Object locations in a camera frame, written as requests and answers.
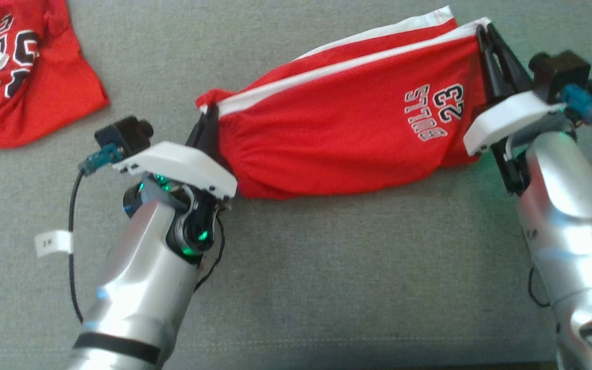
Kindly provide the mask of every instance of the black band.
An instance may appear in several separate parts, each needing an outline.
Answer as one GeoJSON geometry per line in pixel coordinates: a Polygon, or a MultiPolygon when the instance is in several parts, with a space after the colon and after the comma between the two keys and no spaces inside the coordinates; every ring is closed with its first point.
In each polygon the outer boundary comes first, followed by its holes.
{"type": "Polygon", "coordinates": [[[137,340],[111,337],[98,332],[85,332],[80,334],[72,349],[96,348],[117,352],[145,362],[157,365],[161,349],[137,340]]]}

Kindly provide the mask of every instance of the red garment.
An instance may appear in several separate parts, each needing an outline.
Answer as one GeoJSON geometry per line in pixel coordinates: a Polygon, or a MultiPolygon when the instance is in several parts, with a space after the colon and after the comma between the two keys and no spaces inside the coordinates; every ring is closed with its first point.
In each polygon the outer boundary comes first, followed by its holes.
{"type": "Polygon", "coordinates": [[[0,148],[46,136],[108,104],[65,0],[0,0],[0,148]]]}
{"type": "Polygon", "coordinates": [[[244,196],[353,194],[413,182],[474,161],[463,135],[486,102],[475,29],[488,22],[415,43],[405,32],[406,46],[370,47],[371,54],[341,45],[342,57],[330,58],[334,49],[326,61],[313,54],[237,94],[210,91],[197,105],[218,105],[220,152],[244,196]]]}

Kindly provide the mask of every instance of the robotic arm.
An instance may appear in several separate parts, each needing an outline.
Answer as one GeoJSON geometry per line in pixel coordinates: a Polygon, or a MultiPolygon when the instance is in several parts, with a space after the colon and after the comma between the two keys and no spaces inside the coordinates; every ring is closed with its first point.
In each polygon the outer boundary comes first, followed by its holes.
{"type": "MultiPolygon", "coordinates": [[[[569,51],[539,54],[532,81],[494,26],[480,26],[477,37],[490,103],[473,113],[467,152],[491,150],[517,196],[557,321],[559,367],[592,370],[592,167],[575,143],[578,124],[592,124],[590,65],[569,51]]],[[[108,258],[70,370],[158,370],[171,356],[217,215],[237,187],[220,164],[217,124],[209,107],[186,145],[150,146],[150,124],[133,117],[96,133],[101,151],[80,169],[89,175],[112,163],[143,181],[124,194],[131,222],[108,258]]]]}
{"type": "Polygon", "coordinates": [[[507,192],[518,197],[524,239],[557,321],[559,368],[592,370],[592,166],[575,131],[592,125],[590,65],[571,51],[538,54],[531,81],[494,26],[478,28],[477,37],[492,104],[467,131],[467,152],[490,148],[507,192]]]}

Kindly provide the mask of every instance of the white cable label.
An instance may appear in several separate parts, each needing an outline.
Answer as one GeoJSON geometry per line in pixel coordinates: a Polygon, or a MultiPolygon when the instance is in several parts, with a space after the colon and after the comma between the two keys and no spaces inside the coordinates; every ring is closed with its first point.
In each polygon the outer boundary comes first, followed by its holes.
{"type": "Polygon", "coordinates": [[[33,240],[35,241],[35,252],[38,258],[59,251],[68,254],[72,253],[72,232],[67,230],[44,232],[36,235],[33,240]]]}

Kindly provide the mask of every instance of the blue connector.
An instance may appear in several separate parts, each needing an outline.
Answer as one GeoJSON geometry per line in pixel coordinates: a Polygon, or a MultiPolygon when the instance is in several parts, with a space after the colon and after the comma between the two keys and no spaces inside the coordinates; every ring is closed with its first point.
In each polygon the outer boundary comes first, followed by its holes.
{"type": "Polygon", "coordinates": [[[84,176],[90,176],[107,164],[119,162],[122,159],[122,152],[118,150],[115,144],[111,143],[103,146],[99,152],[86,157],[85,161],[79,164],[79,171],[83,171],[84,176]]]}
{"type": "Polygon", "coordinates": [[[568,84],[563,88],[561,100],[579,113],[586,124],[592,124],[592,96],[587,91],[576,84],[568,84]]]}

